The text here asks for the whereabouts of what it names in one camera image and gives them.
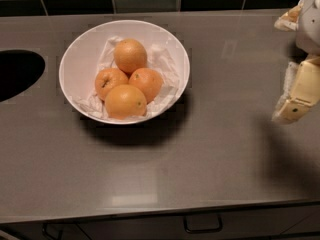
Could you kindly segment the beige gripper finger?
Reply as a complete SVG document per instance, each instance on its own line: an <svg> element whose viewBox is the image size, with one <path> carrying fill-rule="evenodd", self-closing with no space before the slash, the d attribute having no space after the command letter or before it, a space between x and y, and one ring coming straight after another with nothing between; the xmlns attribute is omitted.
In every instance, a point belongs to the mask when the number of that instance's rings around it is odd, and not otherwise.
<svg viewBox="0 0 320 240"><path fill-rule="evenodd" d="M298 29L298 18L301 9L301 4L291 8L275 21L274 27L282 31L296 31Z"/></svg>
<svg viewBox="0 0 320 240"><path fill-rule="evenodd" d="M297 122L319 101L320 57L308 57L300 64L290 62L272 120L280 124Z"/></svg>

